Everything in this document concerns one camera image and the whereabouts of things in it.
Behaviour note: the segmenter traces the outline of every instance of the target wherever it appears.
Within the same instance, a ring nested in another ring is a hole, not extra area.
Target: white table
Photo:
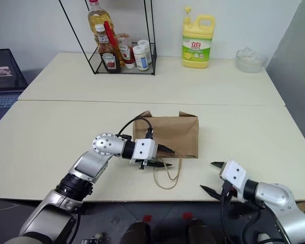
[[[58,54],[19,99],[284,106],[265,70],[247,74],[231,59],[191,69],[180,58],[158,57],[155,76],[94,75],[83,54],[74,53]]]
[[[235,159],[251,178],[280,182],[305,200],[305,140],[283,106],[161,105],[18,101],[0,121],[0,198],[43,199],[100,133],[116,133],[150,110],[199,116],[199,159],[184,159],[178,185],[158,188],[152,169],[114,158],[87,201],[214,200],[199,185],[219,189],[212,161]],[[131,133],[131,127],[125,132]],[[171,160],[176,172],[177,160]],[[164,170],[159,182],[169,186]]]

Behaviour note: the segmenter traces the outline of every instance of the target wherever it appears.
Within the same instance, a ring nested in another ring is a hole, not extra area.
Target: bottle label
[[[120,52],[122,54],[122,58],[124,60],[130,60],[130,49],[127,45],[120,44],[119,46]]]
[[[182,59],[198,62],[208,61],[211,41],[212,38],[200,39],[183,37]]]
[[[98,40],[99,40],[100,43],[108,43],[108,42],[110,42],[110,41],[108,40],[107,35],[98,36]]]
[[[136,63],[138,68],[145,69],[148,67],[148,62],[146,57],[136,57]]]
[[[115,56],[112,53],[103,53],[102,54],[103,60],[106,64],[106,67],[109,70],[115,70],[116,69],[116,63],[115,63]]]

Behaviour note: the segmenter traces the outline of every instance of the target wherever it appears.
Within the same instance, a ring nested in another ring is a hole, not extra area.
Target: cable
[[[225,226],[225,216],[224,216],[225,197],[226,197],[226,194],[222,194],[221,208],[220,208],[220,216],[221,216],[221,221],[222,221],[222,228],[223,228],[223,232],[225,234],[225,240],[228,240],[228,242],[230,244],[234,244],[234,242],[232,241],[232,239],[228,235],[227,230],[226,230],[226,226]]]
[[[161,185],[157,182],[157,180],[156,180],[156,176],[155,176],[156,167],[154,167],[154,171],[153,171],[154,181],[155,181],[155,183],[156,183],[156,185],[157,185],[158,187],[160,187],[160,188],[162,188],[162,189],[164,189],[164,190],[173,189],[173,188],[177,185],[177,182],[178,182],[179,173],[180,173],[180,171],[181,171],[181,166],[182,166],[182,157],[179,156],[177,175],[176,175],[174,178],[172,178],[171,175],[169,174],[169,170],[168,170],[166,164],[164,163],[164,161],[163,161],[162,159],[159,159],[159,160],[163,162],[164,167],[165,167],[166,172],[167,172],[167,175],[168,175],[168,178],[169,178],[171,181],[175,181],[175,183],[174,183],[174,185],[171,186],[171,187],[163,187],[163,186],[161,186]]]
[[[17,205],[14,205],[12,207],[6,207],[6,208],[1,208],[0,211],[2,210],[7,210],[7,209],[11,209],[11,208],[14,208],[14,207],[18,207],[20,204],[17,204]]]
[[[68,244],[72,244],[72,242],[74,241],[74,239],[75,239],[75,237],[76,237],[76,235],[77,235],[79,226],[80,226],[80,220],[81,220],[81,215],[80,215],[80,214],[77,214],[77,224],[76,224],[76,228],[75,228],[75,231],[73,232],[73,235],[72,235],[70,241],[68,242]]]
[[[257,242],[257,244],[265,244],[265,243],[269,243],[269,242],[283,242],[284,243],[284,240],[282,240],[280,238],[270,238],[267,240],[261,240],[261,241]]]
[[[247,241],[246,241],[246,232],[248,231],[248,229],[249,229],[252,225],[254,225],[254,224],[260,219],[260,217],[261,217],[261,211],[260,211],[260,209],[258,209],[258,214],[256,215],[256,217],[255,217],[254,219],[252,219],[251,221],[249,221],[249,222],[245,225],[245,227],[244,227],[244,229],[243,229],[243,232],[242,232],[242,239],[243,239],[243,243],[244,243],[244,244],[247,244]]]
[[[144,121],[146,121],[147,124],[148,124],[148,126],[149,126],[149,129],[150,129],[150,130],[153,129],[152,126],[151,126],[151,123],[148,121],[148,119],[143,118],[143,117],[135,117],[135,118],[133,118],[132,120],[130,120],[129,122],[127,122],[126,125],[123,126],[122,129],[118,132],[117,135],[120,136],[121,133],[123,132],[123,130],[124,130],[129,124],[131,124],[133,121],[136,121],[136,120],[144,120]]]

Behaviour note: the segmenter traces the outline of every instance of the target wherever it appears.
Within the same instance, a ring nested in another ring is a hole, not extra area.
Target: keyboard
[[[10,108],[18,99],[18,95],[0,95],[0,108]]]

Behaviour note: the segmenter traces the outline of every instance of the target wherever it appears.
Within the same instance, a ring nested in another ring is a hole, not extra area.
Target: laptop screen
[[[27,87],[11,51],[0,49],[0,92],[24,90]]]

